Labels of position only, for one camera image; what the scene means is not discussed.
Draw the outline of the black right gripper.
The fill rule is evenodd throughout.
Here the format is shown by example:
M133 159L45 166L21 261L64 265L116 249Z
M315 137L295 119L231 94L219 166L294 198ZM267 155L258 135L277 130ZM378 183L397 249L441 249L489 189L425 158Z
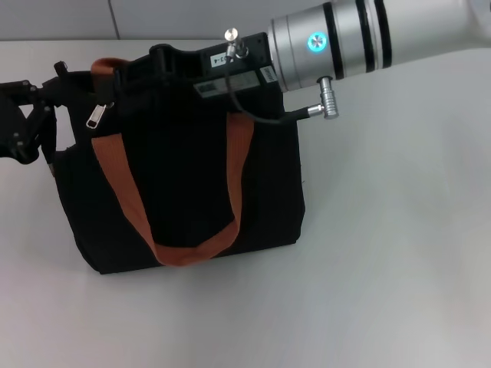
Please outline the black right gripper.
M244 58L226 61L228 44L183 51L169 44L150 49L124 66L124 76L114 78L114 96L120 115L164 110L169 104L170 79L203 99L227 97L226 76L240 100L280 97L282 90L272 66L266 33L242 38Z

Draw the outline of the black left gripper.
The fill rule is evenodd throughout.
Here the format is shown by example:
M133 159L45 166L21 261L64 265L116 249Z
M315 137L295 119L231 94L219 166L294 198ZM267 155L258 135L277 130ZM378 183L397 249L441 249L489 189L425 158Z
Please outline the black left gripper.
M61 73L38 89L28 80L1 84L1 158L28 165L41 152L54 176L57 119L53 106L40 100L76 100L74 77Z

